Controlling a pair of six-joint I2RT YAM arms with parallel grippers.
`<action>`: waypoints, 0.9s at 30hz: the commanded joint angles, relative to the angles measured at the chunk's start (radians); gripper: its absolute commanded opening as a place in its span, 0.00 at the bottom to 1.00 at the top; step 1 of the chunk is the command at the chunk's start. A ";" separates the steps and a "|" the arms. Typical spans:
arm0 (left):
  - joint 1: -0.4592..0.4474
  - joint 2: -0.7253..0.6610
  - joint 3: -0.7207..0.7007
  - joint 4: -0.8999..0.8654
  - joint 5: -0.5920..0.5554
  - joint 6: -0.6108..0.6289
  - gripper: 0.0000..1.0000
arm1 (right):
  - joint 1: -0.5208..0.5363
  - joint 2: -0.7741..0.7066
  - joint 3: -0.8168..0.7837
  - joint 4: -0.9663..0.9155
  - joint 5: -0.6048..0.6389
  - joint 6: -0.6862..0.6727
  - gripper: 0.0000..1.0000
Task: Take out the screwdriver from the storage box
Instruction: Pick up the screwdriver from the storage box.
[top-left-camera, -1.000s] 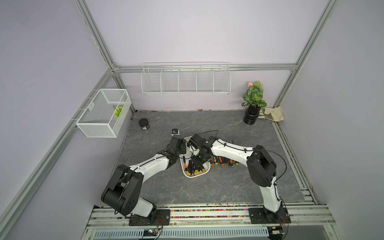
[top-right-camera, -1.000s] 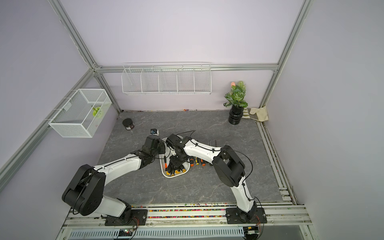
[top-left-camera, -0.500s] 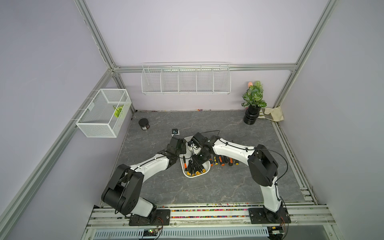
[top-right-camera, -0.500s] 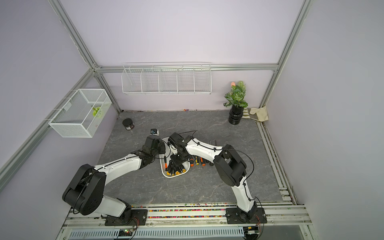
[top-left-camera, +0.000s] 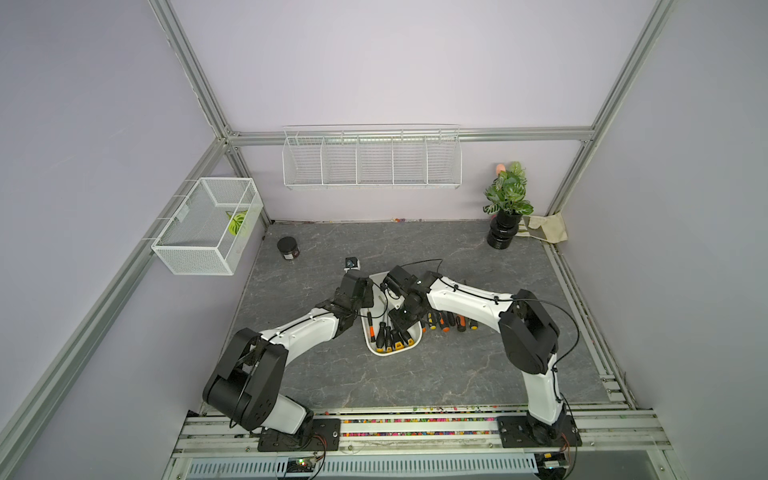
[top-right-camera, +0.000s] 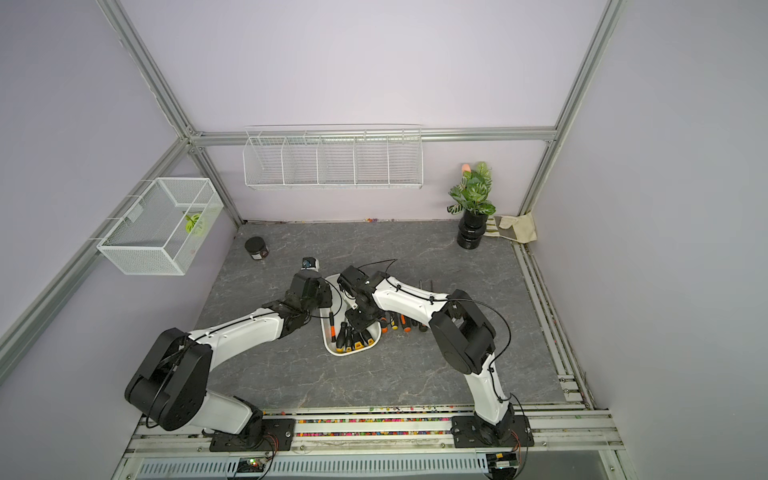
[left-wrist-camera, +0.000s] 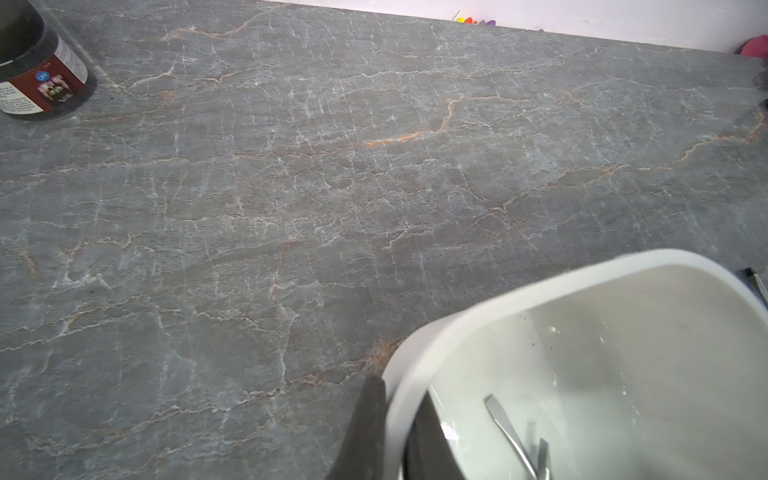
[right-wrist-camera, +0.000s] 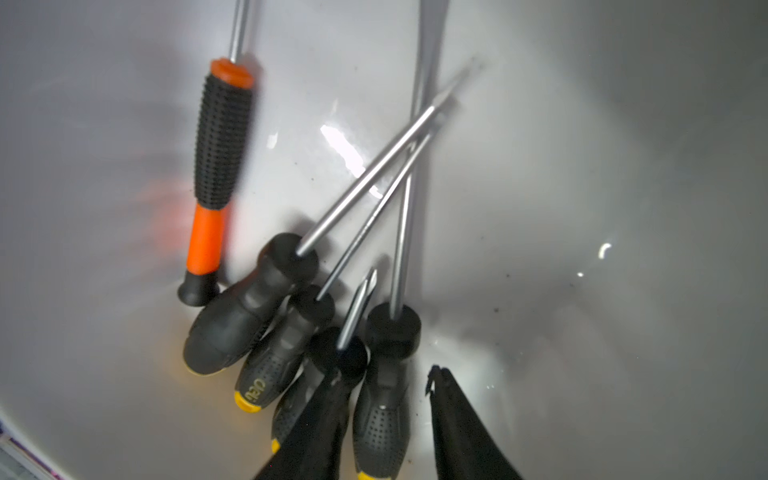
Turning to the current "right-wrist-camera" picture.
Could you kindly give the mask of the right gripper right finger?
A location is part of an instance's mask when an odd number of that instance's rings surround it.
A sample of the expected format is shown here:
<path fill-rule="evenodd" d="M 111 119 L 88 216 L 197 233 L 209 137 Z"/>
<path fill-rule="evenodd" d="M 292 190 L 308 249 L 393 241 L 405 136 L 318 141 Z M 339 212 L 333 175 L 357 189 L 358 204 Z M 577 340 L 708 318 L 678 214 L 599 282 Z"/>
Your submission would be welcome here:
<path fill-rule="evenodd" d="M 425 394 L 430 399 L 435 464 L 440 480 L 521 480 L 449 369 L 438 365 L 431 368 Z"/>

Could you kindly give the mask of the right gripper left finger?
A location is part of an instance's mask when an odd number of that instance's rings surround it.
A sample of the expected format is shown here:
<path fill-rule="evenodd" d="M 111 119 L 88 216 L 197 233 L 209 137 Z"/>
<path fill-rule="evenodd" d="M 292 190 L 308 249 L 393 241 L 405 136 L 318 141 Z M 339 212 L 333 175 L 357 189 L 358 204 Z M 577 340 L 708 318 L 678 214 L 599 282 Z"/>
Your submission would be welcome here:
<path fill-rule="evenodd" d="M 254 479 L 329 480 L 339 477 L 341 416 L 349 389 L 338 367 L 321 382 L 281 448 Z"/>

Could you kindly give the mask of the black yellow stubby screwdriver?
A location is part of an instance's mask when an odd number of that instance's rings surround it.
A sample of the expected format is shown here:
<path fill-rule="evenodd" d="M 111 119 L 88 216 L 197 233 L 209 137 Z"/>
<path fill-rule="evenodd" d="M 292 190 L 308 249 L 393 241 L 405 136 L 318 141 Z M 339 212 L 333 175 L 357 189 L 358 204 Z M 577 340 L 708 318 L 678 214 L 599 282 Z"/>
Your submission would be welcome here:
<path fill-rule="evenodd" d="M 329 327 L 310 341 L 302 372 L 279 400 L 273 415 L 273 454 L 280 449 L 339 353 L 352 361 L 352 388 L 360 383 L 368 365 L 368 352 L 356 330 L 377 283 L 378 270 L 372 267 L 355 292 L 343 326 Z"/>

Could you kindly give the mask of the white storage box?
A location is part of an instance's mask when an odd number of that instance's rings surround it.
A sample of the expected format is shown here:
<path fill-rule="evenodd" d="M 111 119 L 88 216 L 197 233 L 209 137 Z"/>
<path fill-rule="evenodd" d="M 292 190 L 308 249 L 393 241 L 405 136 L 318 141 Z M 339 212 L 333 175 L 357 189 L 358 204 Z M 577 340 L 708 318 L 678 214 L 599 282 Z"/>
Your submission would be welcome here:
<path fill-rule="evenodd" d="M 1 5 L 1 420 L 69 479 L 249 479 L 270 411 L 177 289 L 230 1 Z M 767 5 L 454 1 L 403 479 L 450 369 L 527 479 L 767 475 Z"/>

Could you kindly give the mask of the slim orange black precision screwdriver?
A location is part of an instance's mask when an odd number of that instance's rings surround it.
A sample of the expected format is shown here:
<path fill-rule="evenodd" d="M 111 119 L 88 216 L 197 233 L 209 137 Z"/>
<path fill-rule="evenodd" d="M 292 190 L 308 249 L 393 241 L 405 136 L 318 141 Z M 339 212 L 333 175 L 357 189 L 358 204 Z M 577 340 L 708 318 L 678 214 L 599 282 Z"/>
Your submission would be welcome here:
<path fill-rule="evenodd" d="M 227 207 L 242 165 L 249 132 L 255 78 L 242 64 L 251 3 L 238 1 L 227 56 L 211 61 L 205 78 L 196 134 L 196 206 L 184 279 L 178 288 L 188 306 L 206 305 L 219 293 Z"/>

